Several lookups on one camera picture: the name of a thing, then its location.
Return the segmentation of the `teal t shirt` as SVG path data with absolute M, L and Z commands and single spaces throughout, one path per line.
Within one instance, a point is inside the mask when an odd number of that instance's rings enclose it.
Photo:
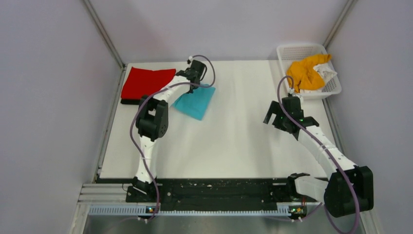
M 215 87 L 195 89 L 193 93 L 180 96 L 172 106 L 182 114 L 196 120 L 202 120 L 215 90 Z

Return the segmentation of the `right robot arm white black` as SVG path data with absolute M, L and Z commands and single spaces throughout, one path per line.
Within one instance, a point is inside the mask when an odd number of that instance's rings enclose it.
M 327 180 L 308 173 L 294 173 L 287 178 L 286 196 L 298 201 L 308 196 L 324 204 L 333 217 L 342 217 L 374 207 L 373 172 L 347 158 L 323 133 L 319 123 L 306 117 L 298 97 L 288 96 L 271 101 L 264 117 L 265 124 L 291 134 L 314 157 Z

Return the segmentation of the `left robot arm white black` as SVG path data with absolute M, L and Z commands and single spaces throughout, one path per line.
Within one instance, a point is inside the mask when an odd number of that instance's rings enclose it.
M 169 107 L 182 95 L 191 94 L 193 90 L 209 88 L 201 85 L 207 72 L 207 66 L 189 59 L 185 70 L 173 74 L 171 79 L 163 82 L 160 88 L 145 93 L 139 100 L 138 110 L 130 126 L 131 140 L 140 153 L 137 172 L 132 180 L 132 187 L 144 201 L 160 200 L 160 192 L 155 180 L 155 170 L 151 169 L 150 160 L 154 155 L 157 139 L 163 137 L 169 126 Z

